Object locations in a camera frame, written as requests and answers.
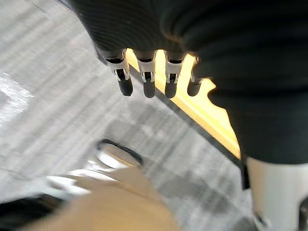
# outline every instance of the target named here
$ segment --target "robotic hand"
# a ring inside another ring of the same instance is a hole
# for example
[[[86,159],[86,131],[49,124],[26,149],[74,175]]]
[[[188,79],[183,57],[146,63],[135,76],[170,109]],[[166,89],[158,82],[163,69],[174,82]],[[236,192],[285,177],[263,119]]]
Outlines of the robotic hand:
[[[164,49],[167,57],[168,98],[176,93],[185,54],[198,57],[188,94],[198,93],[204,77],[217,86],[208,97],[227,110],[237,136],[256,227],[307,230],[307,1],[70,0],[70,4],[124,95],[132,94],[126,48],[137,56],[148,98],[155,92],[157,49]]]

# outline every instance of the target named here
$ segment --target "black fabric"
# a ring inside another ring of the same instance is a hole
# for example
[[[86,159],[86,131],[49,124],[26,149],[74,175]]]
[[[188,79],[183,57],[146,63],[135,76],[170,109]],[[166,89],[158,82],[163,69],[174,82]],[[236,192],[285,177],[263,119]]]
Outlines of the black fabric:
[[[0,204],[0,230],[12,231],[59,208],[63,200],[42,194]]]
[[[70,0],[98,50],[193,53],[241,153],[308,163],[306,0]]]

